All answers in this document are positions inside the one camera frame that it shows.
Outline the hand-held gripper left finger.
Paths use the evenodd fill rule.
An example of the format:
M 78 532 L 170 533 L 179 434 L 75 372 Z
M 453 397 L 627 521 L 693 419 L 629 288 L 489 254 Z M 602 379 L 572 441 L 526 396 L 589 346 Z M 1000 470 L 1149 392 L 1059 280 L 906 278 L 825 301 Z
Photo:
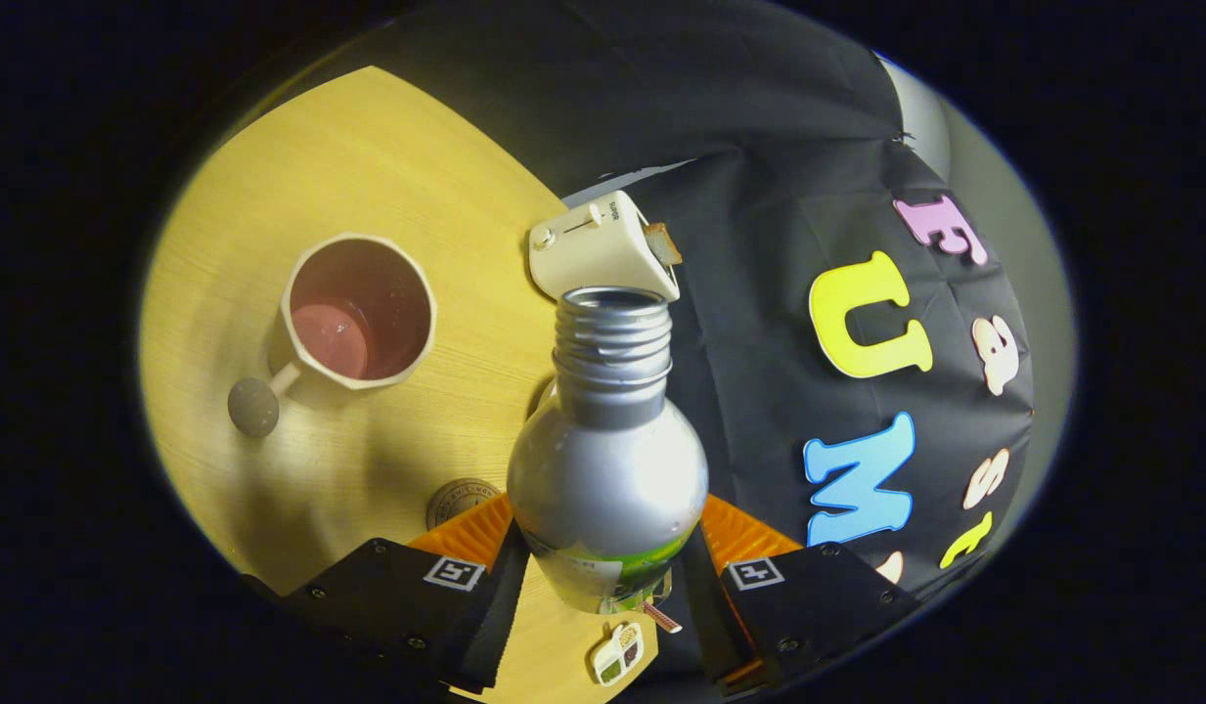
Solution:
M 507 492 L 411 541 L 370 538 L 281 596 L 245 583 L 344 655 L 428 692 L 497 682 L 528 562 Z

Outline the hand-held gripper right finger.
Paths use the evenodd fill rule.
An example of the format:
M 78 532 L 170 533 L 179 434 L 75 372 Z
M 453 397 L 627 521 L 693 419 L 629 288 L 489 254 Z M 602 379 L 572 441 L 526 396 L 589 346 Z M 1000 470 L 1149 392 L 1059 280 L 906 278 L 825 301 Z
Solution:
M 960 575 L 960 495 L 915 494 L 901 529 L 810 538 L 849 508 L 709 498 L 683 552 L 702 669 L 719 690 L 791 690 L 896 636 Z

